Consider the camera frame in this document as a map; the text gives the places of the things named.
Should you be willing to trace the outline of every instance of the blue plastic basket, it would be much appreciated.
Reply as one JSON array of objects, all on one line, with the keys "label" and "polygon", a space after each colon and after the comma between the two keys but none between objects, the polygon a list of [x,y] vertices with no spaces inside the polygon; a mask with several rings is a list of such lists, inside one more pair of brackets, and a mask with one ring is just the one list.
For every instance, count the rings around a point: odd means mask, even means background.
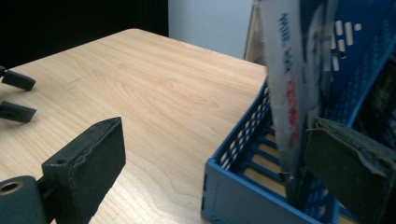
[{"label": "blue plastic basket", "polygon": [[276,148],[268,138],[274,136],[268,89],[259,96],[205,166],[202,216],[211,223],[335,223],[338,205],[326,189],[311,176],[309,195],[301,210],[278,193],[246,174],[257,171],[260,177],[281,185],[278,175],[254,156],[278,164],[279,159],[263,150]]},{"label": "blue plastic basket", "polygon": [[340,1],[329,119],[353,125],[395,43],[396,0]]},{"label": "blue plastic basket", "polygon": [[[351,126],[395,46],[396,0],[340,1],[335,24],[328,118]],[[299,209],[266,185],[274,182],[282,188],[277,172],[266,165],[279,164],[273,153],[272,125],[264,83],[253,105],[205,165],[202,216],[211,223],[337,223],[340,211],[351,217],[310,174],[304,180]]]}]

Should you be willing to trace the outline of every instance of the black clamp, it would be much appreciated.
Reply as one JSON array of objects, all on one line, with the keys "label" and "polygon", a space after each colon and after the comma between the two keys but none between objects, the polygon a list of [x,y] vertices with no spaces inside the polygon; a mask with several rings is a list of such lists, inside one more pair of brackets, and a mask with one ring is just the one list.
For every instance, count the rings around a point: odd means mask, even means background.
[{"label": "black clamp", "polygon": [[41,166],[0,183],[0,223],[88,223],[125,165],[121,118],[92,125]]},{"label": "black clamp", "polygon": [[[7,70],[5,67],[0,65],[0,77],[2,77],[2,83],[20,88],[25,91],[30,91],[35,85],[35,80],[27,77],[23,74],[16,73],[11,70]],[[3,102],[0,104],[0,118],[10,119],[18,122],[29,122],[36,110],[22,105],[14,105],[9,102]]]}]

